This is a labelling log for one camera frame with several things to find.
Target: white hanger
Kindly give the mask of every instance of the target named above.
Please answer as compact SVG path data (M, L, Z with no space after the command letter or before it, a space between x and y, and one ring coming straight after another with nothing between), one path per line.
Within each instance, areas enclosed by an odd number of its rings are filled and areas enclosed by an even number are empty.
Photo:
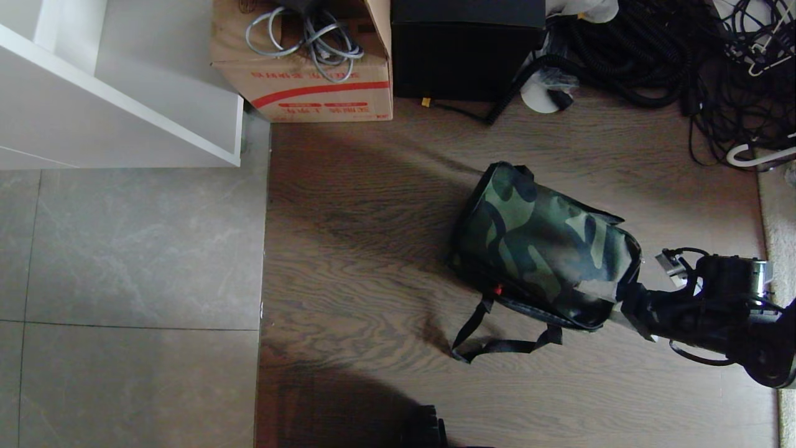
M788 136L789 139L792 139L796 136L796 132L790 134ZM764 157L759 157L758 159L752 160L738 160L736 159L736 155L740 154L741 152L748 151L749 145L742 144L740 146L736 146L727 153L727 162L736 167L756 167L761 163L770 162L772 160L781 159L782 157L787 157L788 155L796 154L796 146L790 147L788 149L783 149L781 151L777 151L771 155L765 155Z
M790 4L788 5L788 8L785 10L785 13L782 15L782 18L779 19L779 22L777 22L777 25L774 27L774 31L771 31L771 33L768 35L768 40L766 40L766 43L761 44L759 42L755 42L751 46L751 50L752 51L758 51L758 52L760 52L760 54L766 54L766 49L768 48L768 44L771 43L771 39L773 39L774 35L777 33L777 31L779 31L779 27L783 23L785 23L785 19L788 18L788 17L791 17L791 20L793 20L793 18L792 18L793 16L790 15L790 10L793 9L794 5L796 5L796 0L793 0L793 1L790 2ZM777 65L780 65L783 62L785 62L785 61L787 61L788 59L791 59L791 58L792 58L792 56L784 57L784 58L780 59L779 61L776 61L775 63L769 65L768 67L763 67L763 68L761 68L758 71L755 71L755 66L757 65L757 63L754 62L754 61L751 61L751 63L749 64L749 74L752 75L753 77L758 77L758 76L762 75L763 72L765 72L766 70L768 70L768 69L770 69L772 67L776 67Z

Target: camouflage bag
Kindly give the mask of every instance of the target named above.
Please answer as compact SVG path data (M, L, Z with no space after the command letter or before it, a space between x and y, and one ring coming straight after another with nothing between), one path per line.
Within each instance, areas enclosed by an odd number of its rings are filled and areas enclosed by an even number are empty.
M530 353L561 344L561 329L595 331L611 314L612 294L585 293L587 283L635 281L641 247L613 214L538 185L526 167L493 163L470 196L451 236L448 265L483 294L451 352L467 363L484 353ZM491 340L473 351L457 347L497 301L547 322L536 342Z

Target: red stripe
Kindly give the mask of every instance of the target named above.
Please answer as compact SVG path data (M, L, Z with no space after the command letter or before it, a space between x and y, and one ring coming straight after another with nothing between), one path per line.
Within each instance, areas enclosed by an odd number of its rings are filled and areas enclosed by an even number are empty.
M368 88L389 88L389 86L390 86L390 81L375 81L375 82L353 82L351 84L314 85L312 87L291 88L290 90L283 90L282 92L261 96L260 98L257 98L256 100L252 101L252 106L259 109L275 101L284 100L285 98L291 98L293 96L310 95L311 93L344 92L346 90L366 90Z
M320 108L320 103L279 103L281 108Z
M355 108L357 106L367 106L368 103L324 103L327 108Z

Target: carpet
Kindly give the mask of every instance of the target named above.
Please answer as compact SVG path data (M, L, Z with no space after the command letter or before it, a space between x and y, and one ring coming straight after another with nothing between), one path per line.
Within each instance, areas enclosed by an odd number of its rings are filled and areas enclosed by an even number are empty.
M771 288L781 306L796 297L796 188L786 182L786 169L758 177L766 252L774 265ZM779 437L781 448L796 448L796 390L779 392Z

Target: cardboard box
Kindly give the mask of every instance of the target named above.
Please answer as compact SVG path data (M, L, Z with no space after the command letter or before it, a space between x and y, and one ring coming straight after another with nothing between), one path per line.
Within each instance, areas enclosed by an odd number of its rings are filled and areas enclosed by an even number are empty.
M213 0L211 65L271 122L391 120L389 0L337 0L327 2L326 8L348 24L352 37L365 50L343 83L324 79L305 49L277 59L249 49L244 39L246 27L274 6L262 4L245 13L239 0ZM275 51L264 31L266 26L258 24L252 42ZM286 48L302 34L301 22L291 16L276 20L274 28L275 39ZM347 68L344 63L327 70L334 77L343 77Z

